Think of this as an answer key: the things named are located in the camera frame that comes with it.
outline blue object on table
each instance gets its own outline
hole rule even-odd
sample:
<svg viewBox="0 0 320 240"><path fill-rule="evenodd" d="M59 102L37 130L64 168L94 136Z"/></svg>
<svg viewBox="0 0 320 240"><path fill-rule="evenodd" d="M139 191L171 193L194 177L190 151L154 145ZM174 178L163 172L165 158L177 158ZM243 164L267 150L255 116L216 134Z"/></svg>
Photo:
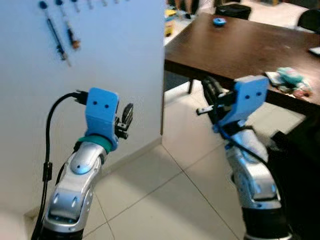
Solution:
<svg viewBox="0 0 320 240"><path fill-rule="evenodd" d="M213 24L216 26L219 26L219 27L225 25L226 23L227 23L227 21L221 17L216 17L213 19Z"/></svg>

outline table leg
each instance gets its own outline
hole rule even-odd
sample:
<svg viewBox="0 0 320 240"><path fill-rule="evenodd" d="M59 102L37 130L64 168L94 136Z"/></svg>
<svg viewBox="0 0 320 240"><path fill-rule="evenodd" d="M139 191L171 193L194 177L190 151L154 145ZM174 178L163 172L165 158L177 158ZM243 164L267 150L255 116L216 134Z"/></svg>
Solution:
<svg viewBox="0 0 320 240"><path fill-rule="evenodd" d="M189 90L188 90L188 94L191 94L193 85L194 85L194 79L193 79L193 78L189 78Z"/></svg>

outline tool hanging on wall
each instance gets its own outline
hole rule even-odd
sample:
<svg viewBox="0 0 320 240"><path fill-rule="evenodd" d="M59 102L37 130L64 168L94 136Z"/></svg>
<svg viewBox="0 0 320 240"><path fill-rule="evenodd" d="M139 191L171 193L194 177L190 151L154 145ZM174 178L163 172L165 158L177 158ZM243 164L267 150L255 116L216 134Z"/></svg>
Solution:
<svg viewBox="0 0 320 240"><path fill-rule="evenodd" d="M73 2L75 11L76 11L77 13L79 13L79 12L80 12L80 9L79 9L79 7L78 7L77 1L78 1L78 0L71 0L71 2Z"/></svg>
<svg viewBox="0 0 320 240"><path fill-rule="evenodd" d="M94 9L94 6L92 5L91 0L86 0L88 2L89 5L89 9Z"/></svg>
<svg viewBox="0 0 320 240"><path fill-rule="evenodd" d="M62 0L55 0L55 4L57 6L59 6L61 14L62 14L62 18L66 24L66 28L67 28L67 33L68 33L68 38L70 41L70 45L74 50L78 50L80 48L80 40L79 39L75 39L75 35L74 32L71 28L71 24L70 21L67 18L67 14L64 10L63 4L64 2Z"/></svg>
<svg viewBox="0 0 320 240"><path fill-rule="evenodd" d="M62 61L66 61L68 66L71 67L71 63L70 63L70 61L68 59L68 55L67 55L64 47L62 46L61 40L60 40L60 38L58 36L58 33L55 30L54 24L53 24L52 20L49 17L48 10L47 10L47 8L48 8L47 3L45 1L40 1L39 2L39 7L44 11L44 14L46 16L46 22L47 22L47 24L49 26L49 29L52 32L52 35L53 35L54 40L56 42L56 49L57 49L58 53L60 53L60 55L61 55L61 60Z"/></svg>
<svg viewBox="0 0 320 240"><path fill-rule="evenodd" d="M107 0L101 0L104 7L108 6Z"/></svg>

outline dark brown tabletop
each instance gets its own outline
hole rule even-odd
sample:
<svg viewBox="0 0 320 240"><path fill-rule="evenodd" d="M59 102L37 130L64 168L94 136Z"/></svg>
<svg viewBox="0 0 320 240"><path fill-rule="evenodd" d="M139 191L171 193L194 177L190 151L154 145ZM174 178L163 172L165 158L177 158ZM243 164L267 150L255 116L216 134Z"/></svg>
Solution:
<svg viewBox="0 0 320 240"><path fill-rule="evenodd" d="M165 70L199 80L211 75L231 88L234 79L291 67L313 95L300 100L270 86L267 102L306 115L320 110L320 57L308 52L320 45L319 35L232 17L215 27L215 17L200 14L165 47Z"/></svg>

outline chair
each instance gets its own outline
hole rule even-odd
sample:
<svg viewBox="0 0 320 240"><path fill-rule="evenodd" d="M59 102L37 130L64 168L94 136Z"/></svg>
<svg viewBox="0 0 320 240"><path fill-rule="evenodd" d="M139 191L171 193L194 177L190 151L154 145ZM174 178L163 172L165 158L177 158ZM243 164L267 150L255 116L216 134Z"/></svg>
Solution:
<svg viewBox="0 0 320 240"><path fill-rule="evenodd" d="M302 13L297 26L320 34L320 10L310 9Z"/></svg>

